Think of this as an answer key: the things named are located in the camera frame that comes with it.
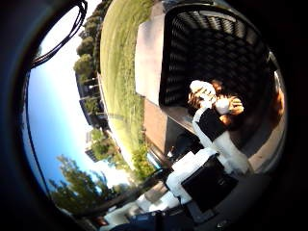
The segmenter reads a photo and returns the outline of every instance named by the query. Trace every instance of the tree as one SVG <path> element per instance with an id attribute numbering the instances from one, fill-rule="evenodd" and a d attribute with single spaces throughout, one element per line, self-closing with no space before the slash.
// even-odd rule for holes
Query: tree
<path id="1" fill-rule="evenodd" d="M 95 10 L 96 11 L 103 11 L 105 12 L 106 10 L 108 10 L 110 4 L 112 3 L 113 0 L 105 0 L 105 1 L 102 1 L 101 3 L 99 3 Z"/>
<path id="2" fill-rule="evenodd" d="M 89 35 L 87 34 L 86 31 L 82 31 L 81 33 L 78 34 L 78 36 L 79 36 L 81 39 L 85 39 L 85 38 L 88 37 Z"/>
<path id="3" fill-rule="evenodd" d="M 66 182 L 57 184 L 49 180 L 54 189 L 51 196 L 57 206 L 76 214 L 116 196 L 115 191 L 107 187 L 103 176 L 96 174 L 97 180 L 94 181 L 88 173 L 78 168 L 75 161 L 64 155 L 59 156 L 58 160 L 62 164 L 60 170 Z"/>
<path id="4" fill-rule="evenodd" d="M 85 31 L 90 37 L 95 38 L 95 35 L 97 33 L 97 28 L 98 25 L 94 22 L 89 22 L 89 23 L 87 22 L 85 24 Z"/>
<path id="5" fill-rule="evenodd" d="M 98 160 L 106 161 L 110 167 L 125 170 L 130 175 L 130 178 L 133 179 L 134 173 L 125 162 L 114 140 L 96 128 L 92 129 L 90 133 L 92 141 L 91 149 L 95 157 Z"/>
<path id="6" fill-rule="evenodd" d="M 93 16 L 93 17 L 95 17 L 95 16 L 101 16 L 101 15 L 104 15 L 104 11 L 95 10 L 95 11 L 92 13 L 92 16 Z"/>
<path id="7" fill-rule="evenodd" d="M 98 73 L 101 73 L 100 71 L 100 38 L 102 35 L 102 29 L 100 28 L 96 34 L 95 37 L 95 43 L 93 48 L 93 64 L 94 68 Z"/>
<path id="8" fill-rule="evenodd" d="M 90 22 L 93 22 L 96 25 L 100 24 L 102 22 L 102 17 L 100 15 L 98 15 L 98 16 L 93 16 L 92 15 L 92 16 L 87 18 L 87 22 L 86 23 L 90 23 Z"/>
<path id="9" fill-rule="evenodd" d="M 90 79 L 94 74 L 93 58 L 89 54 L 82 55 L 75 63 L 73 69 L 83 79 Z"/>
<path id="10" fill-rule="evenodd" d="M 97 113 L 99 111 L 96 98 L 86 98 L 85 106 L 89 113 Z"/>
<path id="11" fill-rule="evenodd" d="M 93 54 L 94 39 L 92 37 L 86 37 L 82 40 L 81 44 L 77 47 L 77 54 L 82 56 L 84 54 Z"/>
<path id="12" fill-rule="evenodd" d="M 84 85 L 89 79 L 86 75 L 79 75 L 78 76 L 78 82 L 82 85 Z"/>
<path id="13" fill-rule="evenodd" d="M 140 149 L 133 152 L 133 163 L 135 167 L 135 174 L 138 180 L 144 180 L 153 171 L 154 167 L 146 160 L 147 146 L 144 144 Z"/>

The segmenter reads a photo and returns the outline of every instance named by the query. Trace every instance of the grass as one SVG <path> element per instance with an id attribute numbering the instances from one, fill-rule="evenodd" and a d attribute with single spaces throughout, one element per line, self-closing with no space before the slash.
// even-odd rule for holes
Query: grass
<path id="1" fill-rule="evenodd" d="M 144 144 L 143 99 L 135 91 L 135 47 L 139 25 L 148 19 L 152 0 L 114 0 L 104 19 L 100 61 L 109 122 L 125 148 Z"/>

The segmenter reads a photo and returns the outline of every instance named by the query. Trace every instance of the bush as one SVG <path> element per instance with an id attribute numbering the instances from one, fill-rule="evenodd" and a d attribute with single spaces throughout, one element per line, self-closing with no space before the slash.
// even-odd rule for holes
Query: bush
<path id="1" fill-rule="evenodd" d="M 144 180 L 153 171 L 154 167 L 148 163 L 146 159 L 147 146 L 144 144 L 139 150 L 133 152 L 133 163 L 135 167 L 135 174 L 138 180 Z"/>
<path id="2" fill-rule="evenodd" d="M 79 56 L 89 54 L 93 54 L 94 49 L 94 39 L 92 37 L 86 37 L 82 40 L 81 44 L 77 47 L 77 54 Z"/>

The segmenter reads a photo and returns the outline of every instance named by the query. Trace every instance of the cable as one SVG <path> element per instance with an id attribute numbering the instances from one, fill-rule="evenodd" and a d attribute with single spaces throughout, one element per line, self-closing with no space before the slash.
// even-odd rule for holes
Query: cable
<path id="1" fill-rule="evenodd" d="M 83 25 L 83 22 L 85 20 L 87 9 L 88 9 L 88 3 L 85 0 L 79 0 L 76 2 L 77 7 L 79 7 L 79 12 L 77 14 L 77 17 L 73 23 L 73 26 L 69 32 L 69 34 L 61 41 L 59 42 L 53 49 L 51 49 L 46 54 L 35 58 L 32 61 L 31 68 L 35 68 L 38 65 L 44 64 L 47 61 L 49 61 L 54 55 L 58 53 L 58 51 L 78 32 L 80 27 Z"/>

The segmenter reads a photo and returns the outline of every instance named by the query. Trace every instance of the sky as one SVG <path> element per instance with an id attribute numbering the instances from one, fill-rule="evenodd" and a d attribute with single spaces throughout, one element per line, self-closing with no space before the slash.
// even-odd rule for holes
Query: sky
<path id="1" fill-rule="evenodd" d="M 90 16 L 100 0 L 89 0 Z M 48 33 L 41 44 L 41 54 L 50 50 L 71 29 L 78 8 L 67 13 Z M 64 180 L 57 156 L 64 154 L 77 162 L 81 170 L 103 171 L 108 185 L 127 182 L 125 174 L 103 162 L 94 163 L 86 154 L 86 133 L 91 129 L 79 104 L 79 93 L 73 71 L 78 60 L 77 46 L 81 43 L 80 31 L 51 60 L 31 70 L 29 83 L 29 119 L 38 161 L 46 181 Z M 38 168 L 26 133 L 25 149 L 29 163 L 38 178 Z"/>

